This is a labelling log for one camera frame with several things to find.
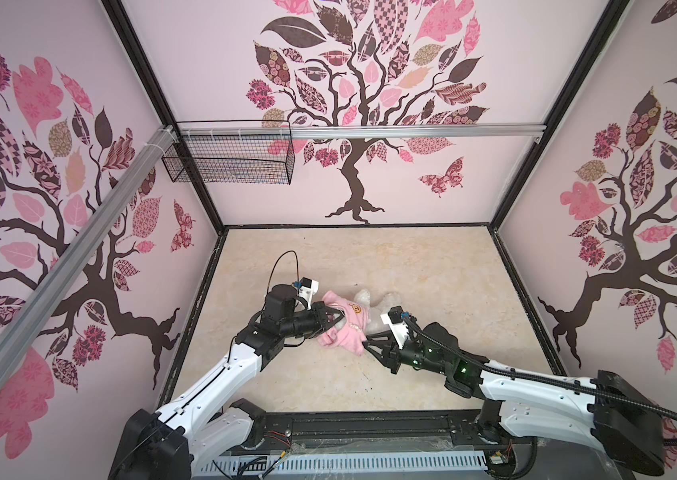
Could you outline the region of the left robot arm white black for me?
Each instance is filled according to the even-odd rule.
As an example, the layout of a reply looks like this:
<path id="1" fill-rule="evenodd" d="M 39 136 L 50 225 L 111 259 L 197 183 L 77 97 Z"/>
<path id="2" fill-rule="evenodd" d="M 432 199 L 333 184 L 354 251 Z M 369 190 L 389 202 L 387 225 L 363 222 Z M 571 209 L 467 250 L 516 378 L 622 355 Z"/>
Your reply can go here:
<path id="1" fill-rule="evenodd" d="M 228 353 L 176 399 L 128 419 L 108 476 L 112 479 L 190 479 L 198 468 L 248 439 L 262 410 L 228 406 L 290 338 L 312 339 L 344 318 L 314 300 L 318 282 L 302 279 L 270 288 L 264 305 L 230 341 Z"/>

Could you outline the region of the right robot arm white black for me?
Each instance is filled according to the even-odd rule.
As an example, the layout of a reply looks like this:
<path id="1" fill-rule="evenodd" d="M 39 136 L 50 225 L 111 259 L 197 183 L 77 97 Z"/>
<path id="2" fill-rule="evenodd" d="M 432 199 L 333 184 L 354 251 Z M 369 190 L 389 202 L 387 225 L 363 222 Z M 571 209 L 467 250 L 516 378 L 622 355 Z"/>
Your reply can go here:
<path id="1" fill-rule="evenodd" d="M 477 424 L 489 442 L 542 437 L 600 451 L 634 473 L 664 472 L 660 415 L 611 372 L 591 379 L 515 369 L 465 352 L 438 323 L 413 331 L 394 324 L 362 345 L 391 373 L 406 365 L 440 374 L 446 390 L 481 400 Z"/>

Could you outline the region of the pink teddy hoodie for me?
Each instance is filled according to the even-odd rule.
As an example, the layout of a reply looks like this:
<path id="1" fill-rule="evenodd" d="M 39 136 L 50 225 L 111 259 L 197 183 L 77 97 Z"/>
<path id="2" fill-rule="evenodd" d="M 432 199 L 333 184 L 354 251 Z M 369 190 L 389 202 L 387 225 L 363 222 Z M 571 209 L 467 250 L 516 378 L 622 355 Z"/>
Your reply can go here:
<path id="1" fill-rule="evenodd" d="M 361 302 L 347 300 L 332 291 L 322 297 L 326 307 L 343 314 L 334 327 L 318 336 L 318 344 L 325 348 L 342 348 L 355 356 L 362 356 L 366 342 L 365 328 L 370 320 L 369 307 Z"/>

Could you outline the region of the white teddy bear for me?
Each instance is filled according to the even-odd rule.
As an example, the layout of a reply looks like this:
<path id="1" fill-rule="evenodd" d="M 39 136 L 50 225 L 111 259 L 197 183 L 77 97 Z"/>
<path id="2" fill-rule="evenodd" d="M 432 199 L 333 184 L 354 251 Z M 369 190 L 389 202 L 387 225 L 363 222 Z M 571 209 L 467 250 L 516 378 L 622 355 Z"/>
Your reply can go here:
<path id="1" fill-rule="evenodd" d="M 372 304 L 370 291 L 362 289 L 355 294 L 353 300 L 367 313 L 367 321 L 363 328 L 366 335 L 387 331 L 388 326 L 383 323 L 382 316 L 392 307 L 401 305 L 401 296 L 398 292 L 386 293 L 376 304 Z"/>

